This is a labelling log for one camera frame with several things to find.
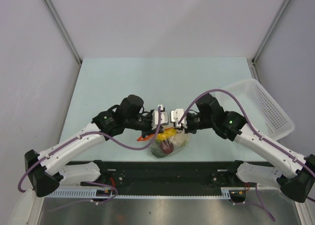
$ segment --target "white enclosure panel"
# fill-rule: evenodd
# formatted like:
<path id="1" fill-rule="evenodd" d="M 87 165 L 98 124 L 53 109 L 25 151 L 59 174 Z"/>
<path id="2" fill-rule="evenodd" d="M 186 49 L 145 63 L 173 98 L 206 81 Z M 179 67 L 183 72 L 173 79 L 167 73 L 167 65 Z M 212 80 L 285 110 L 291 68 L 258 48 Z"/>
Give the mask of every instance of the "white enclosure panel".
<path id="1" fill-rule="evenodd" d="M 5 225 L 21 196 L 24 153 L 57 143 L 79 67 L 41 0 L 0 4 L 0 224 Z"/>
<path id="2" fill-rule="evenodd" d="M 315 154 L 314 57 L 314 0 L 293 0 L 257 69 L 263 86 L 295 123 L 281 143 L 304 155 Z"/>
<path id="3" fill-rule="evenodd" d="M 283 0 L 52 0 L 81 58 L 252 58 Z"/>

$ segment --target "mesh basket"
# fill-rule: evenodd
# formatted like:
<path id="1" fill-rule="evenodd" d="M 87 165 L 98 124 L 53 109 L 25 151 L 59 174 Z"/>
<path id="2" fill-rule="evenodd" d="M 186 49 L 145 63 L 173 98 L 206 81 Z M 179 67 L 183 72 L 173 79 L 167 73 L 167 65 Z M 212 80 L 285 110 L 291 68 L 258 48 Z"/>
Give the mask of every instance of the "mesh basket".
<path id="1" fill-rule="evenodd" d="M 257 80 L 242 80 L 222 89 L 239 100 L 252 124 L 270 138 L 279 140 L 294 131 L 293 121 Z M 242 114 L 230 96 L 216 92 L 215 97 L 225 111 Z"/>

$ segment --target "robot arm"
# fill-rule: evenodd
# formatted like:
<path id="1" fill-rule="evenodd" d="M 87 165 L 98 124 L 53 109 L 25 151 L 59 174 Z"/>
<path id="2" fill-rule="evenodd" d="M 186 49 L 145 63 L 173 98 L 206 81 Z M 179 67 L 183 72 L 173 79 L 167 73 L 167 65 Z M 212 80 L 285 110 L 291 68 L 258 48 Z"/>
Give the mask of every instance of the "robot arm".
<path id="1" fill-rule="evenodd" d="M 168 124 L 168 115 L 160 105 L 161 115 L 151 110 L 140 113 L 143 100 L 134 95 L 124 98 L 120 105 L 114 105 L 99 113 L 85 128 L 66 141 L 41 151 L 30 150 L 25 154 L 26 171 L 38 197 L 52 193 L 59 185 L 74 185 L 97 180 L 107 169 L 101 161 L 81 165 L 66 165 L 74 157 L 102 142 L 108 137 L 124 132 L 125 128 L 141 130 L 143 135 L 157 131 L 160 125 Z"/>
<path id="2" fill-rule="evenodd" d="M 211 128 L 221 138 L 246 146 L 274 167 L 263 167 L 235 161 L 232 168 L 228 170 L 232 175 L 236 175 L 244 182 L 279 188 L 294 201 L 304 202 L 306 200 L 315 179 L 301 164 L 305 164 L 314 172 L 314 155 L 309 155 L 306 158 L 304 155 L 293 152 L 261 133 L 259 133 L 261 136 L 258 136 L 253 132 L 245 117 L 236 112 L 225 112 L 217 99 L 210 94 L 201 97 L 196 105 L 199 112 L 188 113 L 183 118 L 182 123 L 179 121 L 184 114 L 184 110 L 176 109 L 172 111 L 170 121 L 174 123 L 174 127 L 190 133 L 196 133 L 199 129 Z"/>
<path id="3" fill-rule="evenodd" d="M 289 198 L 304 202 L 310 192 L 315 179 L 300 164 L 307 165 L 315 171 L 315 156 L 303 155 L 287 149 L 285 146 L 267 136 L 255 134 L 246 119 L 236 113 L 224 111 L 216 98 L 207 94 L 201 97 L 196 105 L 199 112 L 188 113 L 182 121 L 183 109 L 176 109 L 170 113 L 170 122 L 174 128 L 185 133 L 196 133 L 200 129 L 213 129 L 223 139 L 229 139 L 242 144 L 270 162 L 274 167 L 251 165 L 242 161 L 235 161 L 228 172 L 237 176 L 241 181 L 268 185 L 280 190 Z M 101 161 L 94 161 L 82 165 L 66 165 L 71 159 L 100 144 L 107 136 L 122 134 L 125 128 L 141 130 L 142 135 L 150 135 L 156 131 L 158 125 L 168 124 L 168 115 L 163 110 L 151 110 L 146 115 L 140 113 L 143 100 L 138 96 L 125 98 L 120 105 L 115 105 L 107 111 L 99 113 L 92 122 L 69 140 L 50 149 L 40 152 L 30 150 L 25 154 L 26 171 L 38 197 L 46 196 L 58 188 L 59 185 L 80 184 L 85 181 L 96 181 L 106 172 Z"/>

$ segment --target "table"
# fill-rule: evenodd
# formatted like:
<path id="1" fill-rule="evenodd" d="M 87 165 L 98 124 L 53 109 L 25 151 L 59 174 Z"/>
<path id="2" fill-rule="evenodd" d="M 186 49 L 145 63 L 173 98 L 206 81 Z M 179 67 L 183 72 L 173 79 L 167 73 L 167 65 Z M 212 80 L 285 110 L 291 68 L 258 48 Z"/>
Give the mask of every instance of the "table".
<path id="1" fill-rule="evenodd" d="M 84 59 L 62 131 L 61 141 L 80 131 L 99 112 L 120 104 L 129 94 L 140 96 L 146 110 L 163 104 L 167 111 L 187 108 L 200 93 L 251 78 L 246 58 L 119 58 Z M 140 132 L 126 129 L 115 136 L 133 147 Z M 131 151 L 107 141 L 75 161 L 264 161 L 253 151 L 205 129 L 180 152 L 162 159 L 149 149 Z"/>

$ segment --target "orange part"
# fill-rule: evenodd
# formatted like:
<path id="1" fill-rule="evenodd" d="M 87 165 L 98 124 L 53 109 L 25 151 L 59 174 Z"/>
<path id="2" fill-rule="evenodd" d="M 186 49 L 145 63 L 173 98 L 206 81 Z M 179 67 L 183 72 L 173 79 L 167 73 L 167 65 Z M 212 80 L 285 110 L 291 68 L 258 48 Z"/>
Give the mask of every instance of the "orange part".
<path id="1" fill-rule="evenodd" d="M 147 141 L 149 139 L 151 139 L 154 136 L 154 134 L 148 135 L 146 138 L 143 138 L 142 136 L 140 136 L 137 141 Z"/>
<path id="2" fill-rule="evenodd" d="M 247 182 L 245 182 L 245 186 L 246 186 L 245 187 L 245 191 L 246 192 L 249 191 L 249 189 L 251 188 L 250 185 Z"/>
<path id="3" fill-rule="evenodd" d="M 115 185 L 114 179 L 111 177 L 109 178 L 109 180 L 112 182 L 112 186 L 115 187 L 116 185 Z"/>

